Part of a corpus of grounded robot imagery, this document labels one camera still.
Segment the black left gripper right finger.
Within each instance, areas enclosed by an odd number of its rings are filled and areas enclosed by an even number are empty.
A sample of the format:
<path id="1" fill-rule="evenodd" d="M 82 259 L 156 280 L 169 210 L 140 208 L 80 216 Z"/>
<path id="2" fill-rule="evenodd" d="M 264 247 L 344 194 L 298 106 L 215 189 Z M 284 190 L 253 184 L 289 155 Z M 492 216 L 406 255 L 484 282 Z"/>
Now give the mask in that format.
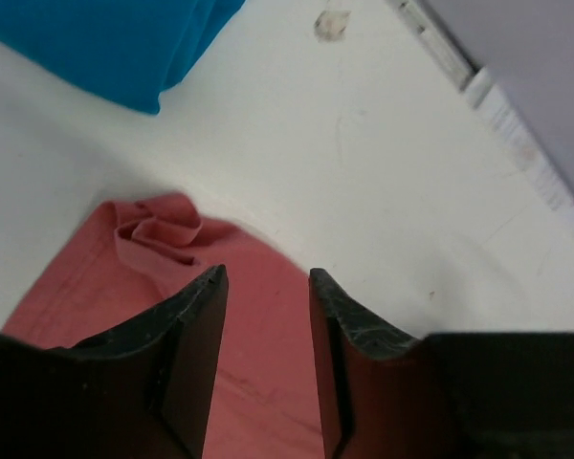
<path id="1" fill-rule="evenodd" d="M 326 458 L 387 456 L 398 405 L 392 364 L 416 339 L 353 299 L 321 268 L 309 273 L 323 451 Z"/>

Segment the pink t-shirt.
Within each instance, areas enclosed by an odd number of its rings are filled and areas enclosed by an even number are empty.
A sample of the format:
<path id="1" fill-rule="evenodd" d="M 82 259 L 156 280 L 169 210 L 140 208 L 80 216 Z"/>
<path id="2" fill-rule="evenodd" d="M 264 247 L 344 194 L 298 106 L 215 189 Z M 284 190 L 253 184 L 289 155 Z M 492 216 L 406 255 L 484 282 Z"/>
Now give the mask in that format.
<path id="1" fill-rule="evenodd" d="M 320 458 L 308 278 L 183 194 L 99 205 L 35 281 L 4 332 L 70 347 L 224 265 L 228 306 L 204 446 L 208 458 Z"/>

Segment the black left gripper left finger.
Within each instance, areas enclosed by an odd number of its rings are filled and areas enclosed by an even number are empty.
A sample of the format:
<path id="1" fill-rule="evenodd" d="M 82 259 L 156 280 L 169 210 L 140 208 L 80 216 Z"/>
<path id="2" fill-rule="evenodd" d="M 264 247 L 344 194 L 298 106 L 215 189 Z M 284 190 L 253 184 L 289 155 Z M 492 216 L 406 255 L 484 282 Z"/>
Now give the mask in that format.
<path id="1" fill-rule="evenodd" d="M 215 266 L 129 320 L 55 353 L 67 361 L 54 458 L 199 458 L 224 328 Z"/>

